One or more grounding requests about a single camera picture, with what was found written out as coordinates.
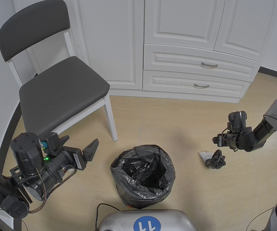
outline chair backrest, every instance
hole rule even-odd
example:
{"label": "chair backrest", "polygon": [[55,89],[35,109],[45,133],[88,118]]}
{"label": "chair backrest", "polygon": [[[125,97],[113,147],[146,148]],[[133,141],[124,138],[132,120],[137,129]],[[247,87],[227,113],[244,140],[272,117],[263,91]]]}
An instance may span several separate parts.
{"label": "chair backrest", "polygon": [[21,51],[70,28],[63,0],[34,3],[14,14],[0,29],[0,50],[7,62]]}

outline drawer handle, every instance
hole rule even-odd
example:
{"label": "drawer handle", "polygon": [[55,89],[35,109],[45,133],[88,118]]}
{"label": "drawer handle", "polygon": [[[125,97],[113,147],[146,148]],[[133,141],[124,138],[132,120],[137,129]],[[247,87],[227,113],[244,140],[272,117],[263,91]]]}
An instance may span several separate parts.
{"label": "drawer handle", "polygon": [[204,62],[202,62],[202,65],[207,66],[207,67],[218,67],[217,64],[215,64],[215,65],[210,65],[210,64],[205,64]]}
{"label": "drawer handle", "polygon": [[210,87],[209,85],[206,85],[206,86],[200,86],[200,85],[198,85],[198,84],[194,84],[194,86],[196,86],[196,87],[201,87],[201,88],[208,88],[208,87]]}

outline chair seat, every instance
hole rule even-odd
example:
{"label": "chair seat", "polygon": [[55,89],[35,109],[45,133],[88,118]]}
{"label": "chair seat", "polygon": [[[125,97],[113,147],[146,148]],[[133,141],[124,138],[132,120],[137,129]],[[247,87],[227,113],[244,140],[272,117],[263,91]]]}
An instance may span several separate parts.
{"label": "chair seat", "polygon": [[107,95],[110,89],[100,75],[76,56],[35,76],[19,91],[24,126],[38,136]]}

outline white chair leg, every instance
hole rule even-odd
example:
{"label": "white chair leg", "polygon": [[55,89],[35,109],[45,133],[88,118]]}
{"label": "white chair leg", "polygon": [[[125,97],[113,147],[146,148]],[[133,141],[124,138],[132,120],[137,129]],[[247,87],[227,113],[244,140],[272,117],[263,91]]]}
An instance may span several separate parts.
{"label": "white chair leg", "polygon": [[105,109],[105,113],[106,113],[106,118],[109,122],[111,135],[112,135],[113,140],[116,141],[116,140],[118,140],[118,137],[117,137],[117,131],[116,131],[116,127],[115,127],[115,122],[114,122],[109,94],[107,94],[103,99],[105,102],[104,109]]}

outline barcode label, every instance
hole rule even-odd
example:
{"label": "barcode label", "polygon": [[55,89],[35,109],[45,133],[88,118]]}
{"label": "barcode label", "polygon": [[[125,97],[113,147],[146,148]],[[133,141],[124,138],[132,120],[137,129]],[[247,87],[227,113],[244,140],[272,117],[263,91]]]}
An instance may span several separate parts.
{"label": "barcode label", "polygon": [[75,162],[77,163],[78,168],[82,169],[78,155],[76,153],[73,153],[73,156],[74,156]]}

